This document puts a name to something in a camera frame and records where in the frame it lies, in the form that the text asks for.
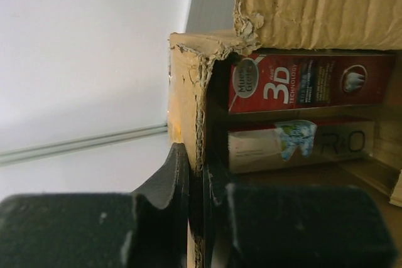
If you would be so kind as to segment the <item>brown cardboard express box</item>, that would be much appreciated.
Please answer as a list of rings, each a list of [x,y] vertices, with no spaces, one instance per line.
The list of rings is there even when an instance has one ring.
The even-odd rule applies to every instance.
[[[186,146],[194,189],[190,207],[189,267],[204,267],[201,175],[207,87],[215,63],[232,53],[279,49],[401,51],[401,0],[235,0],[234,28],[170,35],[168,132]]]

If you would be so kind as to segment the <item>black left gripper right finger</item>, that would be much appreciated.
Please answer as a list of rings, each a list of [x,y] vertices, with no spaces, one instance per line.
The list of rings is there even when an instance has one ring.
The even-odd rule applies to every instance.
[[[203,168],[205,267],[397,267],[398,208],[334,164]]]

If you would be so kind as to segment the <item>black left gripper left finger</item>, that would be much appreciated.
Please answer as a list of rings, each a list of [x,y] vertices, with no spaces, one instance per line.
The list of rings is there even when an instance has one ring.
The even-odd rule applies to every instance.
[[[174,143],[130,193],[12,195],[1,202],[2,267],[186,267],[189,161]]]

